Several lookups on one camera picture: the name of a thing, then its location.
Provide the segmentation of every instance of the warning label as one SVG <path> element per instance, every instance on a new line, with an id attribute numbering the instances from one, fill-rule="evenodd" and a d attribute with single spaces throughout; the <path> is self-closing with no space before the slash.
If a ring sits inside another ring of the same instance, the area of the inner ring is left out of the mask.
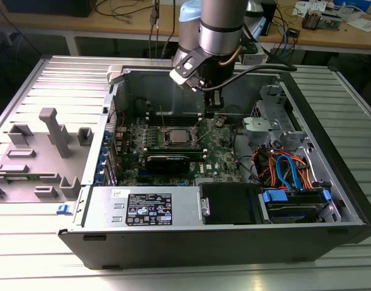
<path id="1" fill-rule="evenodd" d="M 128 226 L 172 225 L 171 194 L 129 194 L 126 224 Z"/>

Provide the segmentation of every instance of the wooden table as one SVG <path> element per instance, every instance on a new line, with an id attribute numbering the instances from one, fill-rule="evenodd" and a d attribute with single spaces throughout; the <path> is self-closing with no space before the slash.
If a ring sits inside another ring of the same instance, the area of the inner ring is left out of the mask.
<path id="1" fill-rule="evenodd" d="M 132 0 L 112 0 L 113 6 L 127 5 L 135 3 Z M 121 8 L 118 13 L 132 12 L 137 9 L 151 6 L 151 0 L 143 0 L 132 7 Z M 79 48 L 76 45 L 76 37 L 85 36 L 92 38 L 113 38 L 113 39 L 140 39 L 148 40 L 150 31 L 150 12 L 151 8 L 141 10 L 132 14 L 133 23 L 128 24 L 111 16 L 100 15 L 92 11 L 87 18 L 78 18 L 72 16 L 59 15 L 37 15 L 24 13 L 9 13 L 3 4 L 0 4 L 4 14 L 14 23 L 23 33 L 43 34 L 43 35 L 60 35 L 65 37 L 71 55 L 79 55 Z M 179 35 L 179 9 L 176 6 L 175 34 L 171 39 L 178 41 Z M 99 7 L 99 11 L 105 14 L 111 14 L 108 3 Z M 159 19 L 159 40 L 166 41 L 172 32 L 172 15 L 171 5 L 160 6 Z M 0 32 L 16 32 L 0 14 Z"/>
<path id="2" fill-rule="evenodd" d="M 132 0 L 113 0 L 114 6 L 134 3 Z M 315 50 L 323 52 L 344 52 L 371 54 L 371 32 L 364 32 L 346 23 L 342 23 L 339 31 L 332 30 L 305 30 L 301 28 L 302 17 L 292 17 L 293 5 L 296 0 L 279 0 L 283 18 L 291 27 L 301 31 L 296 49 Z M 151 5 L 150 0 L 144 0 L 133 7 L 120 9 L 119 12 L 130 12 Z M 37 33 L 45 35 L 64 36 L 71 55 L 79 55 L 75 38 L 77 36 L 114 38 L 114 39 L 142 39 L 149 37 L 149 17 L 151 9 L 141 10 L 133 14 L 133 24 L 127 24 L 110 16 L 103 16 L 93 11 L 88 18 L 71 16 L 31 15 L 8 13 L 2 5 L 9 20 L 21 29 L 23 33 Z M 179 6 L 176 6 L 176 27 L 172 41 L 178 40 Z M 100 11 L 110 13 L 107 3 L 100 6 Z M 14 32 L 0 14 L 0 32 Z M 159 40 L 165 41 L 172 31 L 172 6 L 161 5 L 159 21 Z M 260 41 L 267 49 L 276 47 L 281 42 L 281 36 L 274 25 L 269 35 L 260 37 Z"/>
<path id="3" fill-rule="evenodd" d="M 307 30 L 301 27 L 302 17 L 292 16 L 293 7 L 296 0 L 279 0 L 279 9 L 282 17 L 289 24 L 289 27 L 300 30 L 296 49 L 315 50 L 321 52 L 340 52 L 340 53 L 362 53 L 371 54 L 371 32 L 364 32 L 358 28 L 343 22 L 339 30 L 316 29 Z M 259 38 L 268 49 L 272 49 L 281 42 L 281 35 L 278 33 L 277 26 L 270 28 L 267 36 Z"/>

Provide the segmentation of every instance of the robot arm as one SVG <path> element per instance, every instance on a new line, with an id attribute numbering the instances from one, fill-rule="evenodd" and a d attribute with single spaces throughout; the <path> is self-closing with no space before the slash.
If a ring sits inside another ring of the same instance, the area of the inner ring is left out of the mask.
<path id="1" fill-rule="evenodd" d="M 200 22 L 180 23 L 177 64 L 170 73 L 171 78 L 194 91 L 215 87 L 229 79 L 240 50 L 245 15 L 250 16 L 245 17 L 247 25 L 259 28 L 263 10 L 258 1 L 202 0 Z M 192 1 L 193 8 L 198 4 L 200 1 Z M 204 100 L 206 115 L 220 110 L 224 106 L 222 89 L 205 92 Z"/>

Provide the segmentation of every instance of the blue cable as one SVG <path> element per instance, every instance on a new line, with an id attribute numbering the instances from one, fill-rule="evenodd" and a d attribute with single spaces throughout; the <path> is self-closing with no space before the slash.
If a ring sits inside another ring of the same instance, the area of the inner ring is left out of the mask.
<path id="1" fill-rule="evenodd" d="M 289 191 L 292 191 L 292 186 L 282 177 L 282 174 L 281 174 L 281 161 L 284 158 L 288 160 L 290 167 L 292 168 L 293 182 L 295 183 L 296 189 L 302 189 L 301 181 L 297 175 L 297 169 L 296 169 L 295 162 L 293 161 L 293 159 L 290 158 L 290 156 L 281 155 L 278 157 L 277 162 L 276 162 L 277 177 L 280 179 L 280 181 L 285 186 L 287 186 Z"/>
<path id="2" fill-rule="evenodd" d="M 287 46 L 288 46 L 288 37 L 287 37 L 287 32 L 285 31 L 284 27 L 282 27 L 281 24 L 276 24 L 277 27 L 281 28 L 283 34 L 284 34 L 284 40 L 285 40 L 285 44 L 284 44 L 284 49 L 282 50 L 282 57 L 285 58 L 286 56 L 286 51 L 287 51 Z"/>

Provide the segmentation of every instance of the circuit board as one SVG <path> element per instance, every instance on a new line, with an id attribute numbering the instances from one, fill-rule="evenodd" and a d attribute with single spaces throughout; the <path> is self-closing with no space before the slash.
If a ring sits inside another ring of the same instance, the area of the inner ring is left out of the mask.
<path id="1" fill-rule="evenodd" d="M 240 182 L 239 165 L 231 150 L 230 125 L 218 118 L 202 119 L 196 127 L 150 126 L 137 119 L 123 130 L 122 148 L 118 149 L 118 159 L 122 170 L 119 171 L 120 186 L 197 186 L 201 182 Z M 165 133 L 171 136 L 173 144 L 165 142 Z M 186 144 L 186 134 L 190 139 L 190 150 L 182 148 Z M 144 159 L 152 155 L 163 155 L 170 149 L 171 155 L 190 158 L 187 173 L 175 175 L 149 175 L 144 167 Z"/>

